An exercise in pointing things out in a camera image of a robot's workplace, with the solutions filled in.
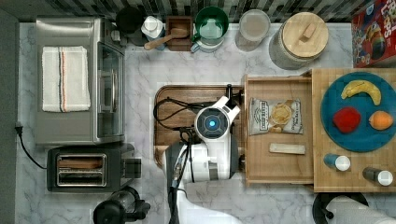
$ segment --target wooden canister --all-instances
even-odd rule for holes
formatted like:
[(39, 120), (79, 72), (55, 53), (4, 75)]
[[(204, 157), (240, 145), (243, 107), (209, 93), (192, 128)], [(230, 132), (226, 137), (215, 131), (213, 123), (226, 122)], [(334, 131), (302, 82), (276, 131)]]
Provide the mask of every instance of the wooden canister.
[(329, 30), (323, 19), (310, 12), (297, 13), (271, 39), (271, 60), (283, 69), (299, 69), (320, 55), (328, 39)]

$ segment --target power cord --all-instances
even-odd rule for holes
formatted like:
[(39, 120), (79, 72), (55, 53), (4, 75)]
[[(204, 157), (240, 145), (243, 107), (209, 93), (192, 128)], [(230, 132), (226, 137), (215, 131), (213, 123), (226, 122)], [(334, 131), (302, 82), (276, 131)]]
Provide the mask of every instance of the power cord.
[[(171, 115), (169, 115), (166, 118), (160, 119), (159, 118), (159, 113), (158, 113), (158, 109), (160, 108), (161, 105), (165, 104), (165, 103), (172, 103), (175, 105), (179, 105), (181, 106), (181, 108), (177, 111), (175, 111), (174, 113), (172, 113)], [(158, 121), (158, 123), (163, 126), (165, 129), (169, 129), (169, 130), (173, 130), (173, 131), (179, 131), (182, 128), (188, 128), (188, 127), (169, 127), (167, 125), (164, 125), (162, 123), (162, 121), (165, 121), (167, 119), (172, 118), (174, 115), (180, 113), (183, 110), (189, 109), (190, 111), (194, 112), (195, 114), (197, 114), (201, 109), (211, 106), (213, 105), (215, 102), (200, 102), (200, 103), (186, 103), (183, 101), (179, 101), (179, 100), (175, 100), (173, 98), (167, 97), (166, 99), (161, 100), (160, 102), (158, 102), (155, 106), (154, 109), (152, 111), (152, 114), (154, 116), (154, 118)]]
[(33, 157), (29, 154), (29, 152), (26, 150), (26, 147), (23, 144), (23, 139), (22, 139), (22, 129), (23, 126), (21, 126), (21, 124), (19, 122), (17, 122), (17, 125), (15, 125), (15, 131), (17, 131), (18, 136), (20, 137), (21, 140), (21, 145), (22, 145), (22, 149), (23, 151), (26, 153), (27, 157), (29, 157), (29, 159), (35, 163), (36, 166), (38, 166), (39, 168), (46, 170), (47, 168), (38, 164), (38, 162), (35, 161), (35, 159), (33, 159)]
[[(190, 161), (190, 166), (191, 166), (191, 180), (192, 182), (194, 181), (194, 175), (193, 175), (193, 171), (192, 171), (192, 152), (191, 152), (191, 144), (193, 141), (193, 132), (192, 132), (192, 128), (180, 128), (180, 139), (182, 140), (182, 142), (184, 144), (187, 145), (187, 148), (184, 149), (184, 151), (181, 153), (180, 157), (177, 160), (177, 164), (175, 166), (174, 169), (174, 181), (172, 182), (172, 186), (170, 188), (170, 191), (168, 193), (168, 200), (169, 200), (169, 204), (170, 204), (170, 209), (171, 209), (171, 218), (169, 220), (169, 224), (176, 224), (178, 223), (178, 215), (177, 215), (177, 191), (181, 190), (184, 191), (184, 193), (186, 194), (187, 197), (187, 192), (184, 189), (180, 189), (178, 186), (180, 185), (180, 182), (182, 181), (181, 178), (184, 174), (186, 165), (187, 165), (187, 160)], [(185, 133), (189, 138), (188, 140), (186, 140), (183, 137), (183, 133)]]

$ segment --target white stick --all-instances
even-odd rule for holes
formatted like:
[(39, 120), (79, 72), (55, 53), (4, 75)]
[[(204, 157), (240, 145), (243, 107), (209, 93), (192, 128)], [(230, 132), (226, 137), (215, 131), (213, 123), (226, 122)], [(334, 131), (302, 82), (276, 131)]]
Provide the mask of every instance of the white stick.
[(289, 153), (289, 154), (305, 154), (305, 146), (271, 143), (270, 152), (275, 153)]

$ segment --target backsplash tile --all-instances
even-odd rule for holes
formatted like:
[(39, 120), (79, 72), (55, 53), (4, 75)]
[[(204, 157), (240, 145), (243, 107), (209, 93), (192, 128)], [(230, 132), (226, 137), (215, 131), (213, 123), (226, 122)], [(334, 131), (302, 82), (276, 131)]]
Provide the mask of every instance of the backsplash tile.
[(46, 0), (53, 8), (65, 15), (99, 15), (115, 20), (124, 7), (137, 7), (144, 16), (156, 16), (163, 21), (166, 16), (193, 16), (204, 7), (220, 7), (228, 15), (230, 22), (239, 22), (248, 10), (257, 8), (271, 19), (283, 22), (298, 12), (313, 12), (328, 22), (351, 21), (352, 16), (372, 1), (344, 0)]

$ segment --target wooden cutting board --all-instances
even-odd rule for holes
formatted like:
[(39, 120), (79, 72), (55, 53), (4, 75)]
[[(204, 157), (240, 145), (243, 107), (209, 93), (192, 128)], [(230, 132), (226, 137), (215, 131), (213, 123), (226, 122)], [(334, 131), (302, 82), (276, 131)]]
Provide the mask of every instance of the wooden cutting board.
[[(233, 86), (233, 93), (238, 93), (243, 89), (242, 86)], [(157, 91), (154, 103), (155, 105), (167, 97), (175, 100), (198, 103), (198, 102), (216, 102), (221, 96), (225, 95), (226, 86), (164, 86)], [(242, 146), (245, 143), (244, 135), (242, 135), (243, 120), (244, 117), (243, 105), (238, 105), (241, 108), (241, 112), (233, 121), (233, 135), (238, 141), (238, 147), (240, 148), (240, 155), (243, 154)], [(179, 110), (181, 107), (172, 103), (165, 103), (161, 105), (158, 114), (159, 119), (166, 118), (172, 113)], [(172, 118), (163, 121), (163, 124), (170, 127), (190, 127), (194, 123), (195, 114), (190, 110), (184, 110), (173, 116)], [(175, 142), (180, 141), (179, 132), (165, 129), (159, 124), (158, 121), (154, 121), (154, 156), (157, 164), (161, 165), (161, 156), (163, 152)]]

